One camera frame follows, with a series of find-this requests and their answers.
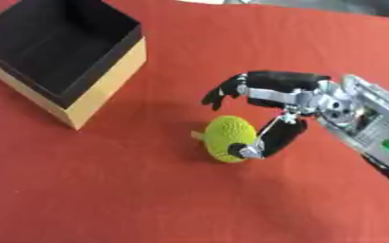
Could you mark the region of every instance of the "robotic hand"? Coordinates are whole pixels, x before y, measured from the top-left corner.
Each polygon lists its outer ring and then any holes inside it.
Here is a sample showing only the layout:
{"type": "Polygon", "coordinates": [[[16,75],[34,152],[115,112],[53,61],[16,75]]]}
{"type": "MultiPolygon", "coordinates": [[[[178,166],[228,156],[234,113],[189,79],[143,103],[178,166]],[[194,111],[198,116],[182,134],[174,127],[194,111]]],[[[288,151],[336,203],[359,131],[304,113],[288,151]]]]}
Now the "robotic hand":
{"type": "Polygon", "coordinates": [[[313,116],[389,178],[389,91],[354,75],[336,84],[324,75],[254,71],[231,77],[202,103],[217,110],[226,96],[241,95],[250,104],[283,112],[260,129],[253,144],[232,144],[229,154],[241,159],[269,157],[304,133],[304,117],[313,116]]]}
{"type": "Polygon", "coordinates": [[[314,112],[308,109],[306,99],[319,88],[320,81],[329,79],[328,76],[294,72],[248,72],[233,76],[210,91],[202,103],[211,103],[213,110],[217,110],[226,96],[247,95],[250,104],[284,109],[281,116],[260,129],[254,144],[236,143],[229,148],[231,155],[241,159],[263,159],[282,150],[306,131],[306,121],[301,117],[314,112]]]}

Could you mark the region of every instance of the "box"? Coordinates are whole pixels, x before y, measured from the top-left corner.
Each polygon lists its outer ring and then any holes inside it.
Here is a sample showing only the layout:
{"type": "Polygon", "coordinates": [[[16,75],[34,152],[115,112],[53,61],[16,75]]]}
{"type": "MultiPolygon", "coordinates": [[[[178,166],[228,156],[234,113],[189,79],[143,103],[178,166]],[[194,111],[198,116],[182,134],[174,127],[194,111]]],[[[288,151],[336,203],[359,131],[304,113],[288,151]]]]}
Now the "box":
{"type": "Polygon", "coordinates": [[[145,60],[140,23],[101,0],[22,0],[0,14],[0,80],[75,129],[145,60]]]}

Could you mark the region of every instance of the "red tablecloth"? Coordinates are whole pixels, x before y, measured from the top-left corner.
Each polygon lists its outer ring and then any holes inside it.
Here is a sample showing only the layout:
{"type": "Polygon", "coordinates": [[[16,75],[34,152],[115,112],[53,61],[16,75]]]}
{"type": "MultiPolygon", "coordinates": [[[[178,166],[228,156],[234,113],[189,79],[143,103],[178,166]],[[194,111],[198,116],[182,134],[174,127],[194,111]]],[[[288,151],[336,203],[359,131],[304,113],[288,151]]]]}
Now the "red tablecloth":
{"type": "MultiPolygon", "coordinates": [[[[0,0],[0,9],[12,3],[0,0]]],[[[355,73],[389,89],[389,19],[260,6],[113,0],[149,63],[80,132],[0,83],[0,242],[389,242],[389,181],[311,122],[267,160],[213,163],[199,105],[252,69],[355,73]]]]}

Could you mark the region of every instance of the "textured ball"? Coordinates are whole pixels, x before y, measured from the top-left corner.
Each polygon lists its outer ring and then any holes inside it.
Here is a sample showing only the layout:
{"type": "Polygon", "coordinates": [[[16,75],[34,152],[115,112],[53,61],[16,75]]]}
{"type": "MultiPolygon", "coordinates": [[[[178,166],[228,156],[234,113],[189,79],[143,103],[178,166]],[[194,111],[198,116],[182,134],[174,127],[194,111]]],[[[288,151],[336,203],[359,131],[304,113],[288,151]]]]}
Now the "textured ball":
{"type": "Polygon", "coordinates": [[[206,128],[203,140],[208,152],[215,158],[227,163],[243,161],[228,153],[233,143],[253,143],[256,131],[247,121],[234,117],[222,116],[210,122],[206,128]]]}

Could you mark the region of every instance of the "orange fabric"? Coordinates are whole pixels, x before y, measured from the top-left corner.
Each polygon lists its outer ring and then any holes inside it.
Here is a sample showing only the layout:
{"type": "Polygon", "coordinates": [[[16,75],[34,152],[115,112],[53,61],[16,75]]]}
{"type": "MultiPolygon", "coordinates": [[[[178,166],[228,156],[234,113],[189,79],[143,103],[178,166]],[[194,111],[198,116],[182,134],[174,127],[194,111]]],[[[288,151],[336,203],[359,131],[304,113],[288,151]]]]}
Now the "orange fabric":
{"type": "MultiPolygon", "coordinates": [[[[0,9],[12,1],[0,0],[0,9]]],[[[389,89],[389,19],[310,9],[112,0],[149,62],[80,132],[0,83],[0,242],[389,242],[389,181],[311,122],[267,160],[213,163],[199,104],[253,69],[355,73],[389,89]]]]}

